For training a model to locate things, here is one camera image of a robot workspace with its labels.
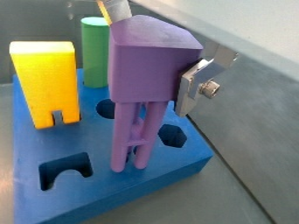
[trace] blue foam block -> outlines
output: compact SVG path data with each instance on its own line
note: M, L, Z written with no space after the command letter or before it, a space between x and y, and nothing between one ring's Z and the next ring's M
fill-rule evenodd
M182 147L165 146L157 137L146 168L133 167L132 152L124 171L113 173L109 170L113 119L96 111L98 102L108 98L108 88L84 87L81 73L78 70L81 121L64 125L56 119L53 128L40 130L33 127L20 83L13 77L13 220L17 224L84 221L189 177L212 156L188 119L174 115L170 102L162 123L181 128L186 136ZM74 170L62 171L65 167L82 170L82 175ZM50 179L54 179L52 187L44 184Z

